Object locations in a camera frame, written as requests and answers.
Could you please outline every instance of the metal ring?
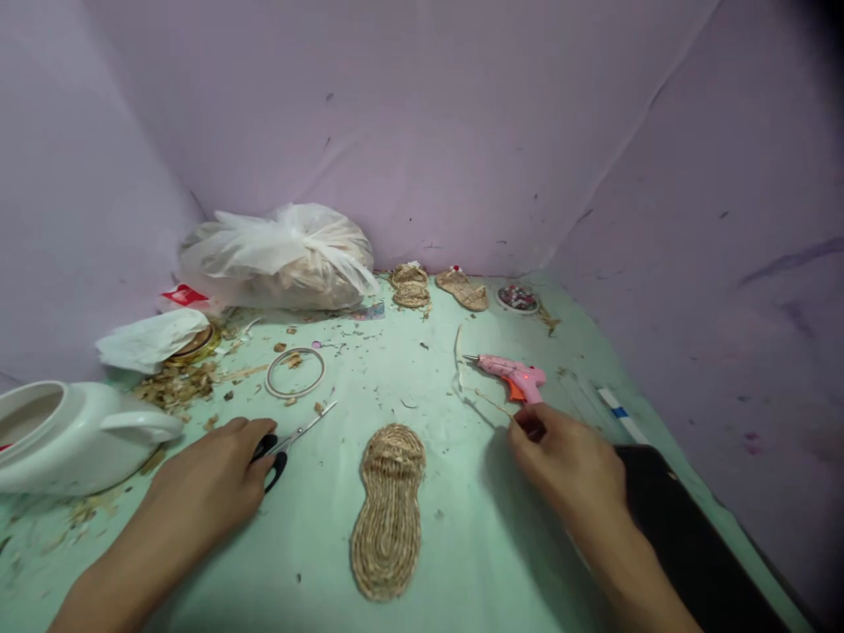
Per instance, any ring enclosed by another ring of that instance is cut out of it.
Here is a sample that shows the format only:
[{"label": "metal ring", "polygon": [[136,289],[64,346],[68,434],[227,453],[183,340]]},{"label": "metal ring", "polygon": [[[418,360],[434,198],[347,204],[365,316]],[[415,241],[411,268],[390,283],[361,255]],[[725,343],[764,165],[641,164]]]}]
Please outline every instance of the metal ring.
[{"label": "metal ring", "polygon": [[[273,375],[273,370],[276,367],[278,367],[278,365],[281,362],[284,362],[284,360],[286,360],[288,357],[292,356],[293,354],[295,354],[297,352],[299,353],[300,356],[303,353],[309,353],[309,354],[313,354],[314,356],[316,356],[316,359],[319,360],[319,364],[322,367],[322,371],[320,371],[319,377],[316,379],[316,382],[314,382],[312,385],[310,385],[310,387],[308,387],[306,389],[302,389],[301,391],[295,391],[293,393],[284,393],[283,391],[278,391],[273,386],[273,381],[270,379],[270,376]],[[285,400],[289,400],[290,398],[302,397],[306,394],[309,394],[311,391],[313,391],[314,389],[317,388],[317,385],[320,382],[322,382],[324,376],[325,376],[325,361],[323,360],[322,354],[320,354],[315,349],[311,349],[310,347],[295,347],[294,349],[286,350],[284,353],[282,353],[276,360],[273,361],[273,364],[270,365],[270,368],[266,370],[266,380],[265,380],[266,385],[265,386],[266,386],[266,390],[270,392],[271,396],[275,396],[275,397],[278,397],[278,398],[284,398]]]}]

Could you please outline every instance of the black scissor handle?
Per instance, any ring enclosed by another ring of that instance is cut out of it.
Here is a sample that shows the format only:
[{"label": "black scissor handle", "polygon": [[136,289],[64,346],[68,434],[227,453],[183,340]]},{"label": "black scissor handle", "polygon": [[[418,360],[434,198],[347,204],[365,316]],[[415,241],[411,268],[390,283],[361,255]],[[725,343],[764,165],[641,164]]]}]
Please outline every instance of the black scissor handle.
[{"label": "black scissor handle", "polygon": [[275,456],[273,467],[270,468],[270,470],[273,472],[273,480],[266,485],[266,488],[264,489],[264,494],[267,494],[270,490],[273,489],[273,486],[275,486],[275,483],[279,480],[279,477],[281,477],[281,473],[284,472],[285,466],[287,466],[287,453],[282,451]]},{"label": "black scissor handle", "polygon": [[[278,443],[278,435],[273,435],[272,433],[269,433],[262,437],[261,441],[255,447],[255,452],[252,453],[252,459],[250,463],[254,462],[255,460],[259,460],[261,457],[266,455],[267,451],[269,451],[270,448],[274,447]],[[273,466],[270,468],[270,470],[273,472],[273,480],[264,489],[264,494],[267,494],[270,490],[273,489],[273,486],[275,486],[275,483],[279,480],[279,477],[281,477],[281,473],[284,472],[285,466],[287,466],[287,453],[285,453],[284,451],[280,451],[275,456]]]}]

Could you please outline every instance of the glue gun trigger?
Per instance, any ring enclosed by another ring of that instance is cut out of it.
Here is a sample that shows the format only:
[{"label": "glue gun trigger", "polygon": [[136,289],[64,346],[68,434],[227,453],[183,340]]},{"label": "glue gun trigger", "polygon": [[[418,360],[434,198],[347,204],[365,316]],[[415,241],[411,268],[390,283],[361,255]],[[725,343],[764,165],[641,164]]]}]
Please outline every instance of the glue gun trigger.
[{"label": "glue gun trigger", "polygon": [[527,400],[527,398],[525,398],[525,394],[522,393],[521,389],[519,389],[519,386],[515,382],[504,376],[501,377],[507,381],[508,385],[510,385],[511,402],[525,402]]}]

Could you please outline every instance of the purple fabric backdrop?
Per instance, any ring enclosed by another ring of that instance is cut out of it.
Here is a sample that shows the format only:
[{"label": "purple fabric backdrop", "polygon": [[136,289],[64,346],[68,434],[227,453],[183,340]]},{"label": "purple fabric backdrop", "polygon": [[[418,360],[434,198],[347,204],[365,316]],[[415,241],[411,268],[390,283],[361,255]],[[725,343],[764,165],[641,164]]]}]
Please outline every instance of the purple fabric backdrop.
[{"label": "purple fabric backdrop", "polygon": [[0,8],[0,389],[101,376],[93,341],[155,313],[200,211],[76,0]]},{"label": "purple fabric backdrop", "polygon": [[793,6],[722,5],[551,268],[713,492],[831,620],[844,103],[833,51]]},{"label": "purple fabric backdrop", "polygon": [[715,0],[86,0],[206,213],[320,202],[376,265],[546,264]]}]

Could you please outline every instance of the table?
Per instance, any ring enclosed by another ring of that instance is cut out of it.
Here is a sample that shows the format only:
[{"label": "table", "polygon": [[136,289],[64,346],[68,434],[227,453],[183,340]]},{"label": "table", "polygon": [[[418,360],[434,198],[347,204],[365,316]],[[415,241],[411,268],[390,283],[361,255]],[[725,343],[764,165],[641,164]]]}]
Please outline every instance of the table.
[{"label": "table", "polygon": [[[220,423],[235,416],[274,418],[281,434],[312,419],[316,402],[337,399],[338,405],[294,444],[284,475],[256,519],[171,596],[149,630],[614,629],[603,595],[559,521],[515,468],[506,445],[507,416],[475,395],[480,389],[514,412],[516,405],[506,404],[504,383],[467,366],[459,390],[455,336],[461,324],[463,353],[541,367],[548,376],[541,389],[547,402],[599,428],[610,441],[628,443],[593,388],[610,386],[781,618],[793,630],[811,630],[577,303],[541,273],[527,279],[561,319],[549,336],[537,316],[504,310],[494,301],[494,290],[509,280],[473,279],[481,281],[491,290],[491,306],[474,315],[433,281],[427,315],[399,309],[384,280],[382,320],[238,311],[233,317],[238,327],[257,316],[263,320],[236,351],[222,356],[221,371],[272,362],[278,342],[311,347],[318,341],[325,378],[287,407],[259,389],[265,372],[237,385],[218,384],[209,402],[191,406],[185,438],[170,454],[201,437],[215,414]],[[295,334],[287,334],[290,327]],[[223,395],[229,390],[234,396],[227,401]],[[363,449],[378,428],[392,422],[418,434],[427,466],[418,494],[418,567],[407,593],[383,605],[358,593],[349,538],[365,496],[358,475]],[[46,629],[74,579],[127,523],[151,477],[136,474],[89,500],[0,495],[0,543],[9,539],[0,553],[1,630]]]}]

